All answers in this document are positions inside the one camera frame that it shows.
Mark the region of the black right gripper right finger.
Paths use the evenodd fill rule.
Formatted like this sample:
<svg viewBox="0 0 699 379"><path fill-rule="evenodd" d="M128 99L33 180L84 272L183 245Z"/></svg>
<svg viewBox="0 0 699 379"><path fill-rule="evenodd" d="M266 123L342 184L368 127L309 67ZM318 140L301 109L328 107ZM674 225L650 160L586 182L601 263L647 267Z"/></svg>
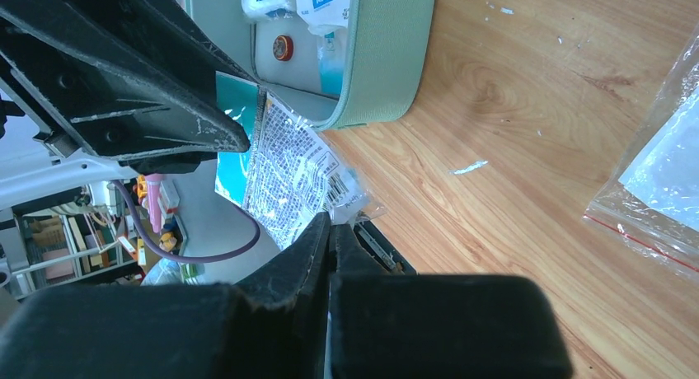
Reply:
<svg viewBox="0 0 699 379"><path fill-rule="evenodd" d="M544 292L497 274L392 274L351 227L329 240L335 378L570 378Z"/></svg>

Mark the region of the white gauze packet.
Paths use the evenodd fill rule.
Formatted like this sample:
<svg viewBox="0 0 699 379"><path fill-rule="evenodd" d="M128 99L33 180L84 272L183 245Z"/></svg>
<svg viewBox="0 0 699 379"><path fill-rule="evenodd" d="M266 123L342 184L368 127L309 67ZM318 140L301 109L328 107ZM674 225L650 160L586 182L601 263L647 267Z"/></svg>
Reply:
<svg viewBox="0 0 699 379"><path fill-rule="evenodd" d="M584 219L635 252L698 280L698 32Z"/></svg>

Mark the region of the small blue white bottle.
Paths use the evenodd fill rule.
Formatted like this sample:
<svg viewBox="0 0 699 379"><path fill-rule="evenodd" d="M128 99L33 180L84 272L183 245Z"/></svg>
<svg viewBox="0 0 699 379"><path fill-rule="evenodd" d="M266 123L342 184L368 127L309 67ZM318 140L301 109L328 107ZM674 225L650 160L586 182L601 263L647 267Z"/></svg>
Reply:
<svg viewBox="0 0 699 379"><path fill-rule="evenodd" d="M295 0L241 0L241 6L250 21L289 18L296 12Z"/></svg>

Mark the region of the teal header plastic packet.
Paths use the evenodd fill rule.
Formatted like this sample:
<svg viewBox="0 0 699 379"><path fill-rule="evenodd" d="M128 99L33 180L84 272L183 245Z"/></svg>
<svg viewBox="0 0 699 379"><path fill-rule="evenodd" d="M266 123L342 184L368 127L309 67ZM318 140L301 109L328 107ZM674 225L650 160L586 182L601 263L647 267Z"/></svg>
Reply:
<svg viewBox="0 0 699 379"><path fill-rule="evenodd" d="M250 214L280 249L318 213L354 225L386 212L308 119L254 82L218 72L215 88L218 108L244 128L251 146L218 154L214 190Z"/></svg>

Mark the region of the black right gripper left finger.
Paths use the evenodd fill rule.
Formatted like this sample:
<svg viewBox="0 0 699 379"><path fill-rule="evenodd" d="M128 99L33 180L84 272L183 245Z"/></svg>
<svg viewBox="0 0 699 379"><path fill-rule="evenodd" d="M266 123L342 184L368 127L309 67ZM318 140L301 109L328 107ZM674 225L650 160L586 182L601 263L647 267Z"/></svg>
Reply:
<svg viewBox="0 0 699 379"><path fill-rule="evenodd" d="M1 332L4 378L321 378L327 213L243 280L60 286Z"/></svg>

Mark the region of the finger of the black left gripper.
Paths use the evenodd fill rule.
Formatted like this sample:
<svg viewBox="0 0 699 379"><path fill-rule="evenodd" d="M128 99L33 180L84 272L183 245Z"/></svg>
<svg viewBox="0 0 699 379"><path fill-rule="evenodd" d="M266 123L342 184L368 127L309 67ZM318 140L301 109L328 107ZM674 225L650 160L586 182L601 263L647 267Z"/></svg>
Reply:
<svg viewBox="0 0 699 379"><path fill-rule="evenodd" d="M176 0L1 0L1 116L105 158L244 152L216 76L243 74Z"/></svg>

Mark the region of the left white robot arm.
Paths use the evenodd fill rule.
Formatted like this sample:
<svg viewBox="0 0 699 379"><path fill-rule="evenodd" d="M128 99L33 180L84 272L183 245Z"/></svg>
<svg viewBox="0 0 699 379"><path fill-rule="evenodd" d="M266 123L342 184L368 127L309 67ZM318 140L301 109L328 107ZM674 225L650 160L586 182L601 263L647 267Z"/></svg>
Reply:
<svg viewBox="0 0 699 379"><path fill-rule="evenodd" d="M216 77L248 74L177 0L1 0L1 206L246 152Z"/></svg>

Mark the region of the white blue cotton packet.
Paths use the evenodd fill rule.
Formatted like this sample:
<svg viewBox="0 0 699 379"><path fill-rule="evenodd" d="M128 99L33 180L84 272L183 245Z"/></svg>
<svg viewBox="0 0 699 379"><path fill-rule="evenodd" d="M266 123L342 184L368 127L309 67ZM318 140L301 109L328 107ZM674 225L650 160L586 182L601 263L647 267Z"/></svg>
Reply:
<svg viewBox="0 0 699 379"><path fill-rule="evenodd" d="M327 35L349 23L351 0L296 0L296 12L313 35Z"/></svg>

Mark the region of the mint green medicine kit case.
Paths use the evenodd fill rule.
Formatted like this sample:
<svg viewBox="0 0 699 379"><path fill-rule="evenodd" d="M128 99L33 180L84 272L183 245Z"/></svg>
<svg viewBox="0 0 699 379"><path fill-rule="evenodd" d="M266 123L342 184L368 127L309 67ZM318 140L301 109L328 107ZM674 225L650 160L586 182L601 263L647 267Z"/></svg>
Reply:
<svg viewBox="0 0 699 379"><path fill-rule="evenodd" d="M298 16L252 23L242 0L177 0L254 81L316 130L391 122L413 104L435 0L349 0L337 95L321 92L317 36Z"/></svg>

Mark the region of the blue mask package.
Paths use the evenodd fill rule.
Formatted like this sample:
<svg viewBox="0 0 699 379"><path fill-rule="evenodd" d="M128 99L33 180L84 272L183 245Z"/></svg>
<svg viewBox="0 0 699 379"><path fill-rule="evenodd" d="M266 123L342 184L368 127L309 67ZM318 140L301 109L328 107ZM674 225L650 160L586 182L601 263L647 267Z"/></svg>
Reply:
<svg viewBox="0 0 699 379"><path fill-rule="evenodd" d="M340 28L317 39L321 93L338 96L342 90L348 30Z"/></svg>

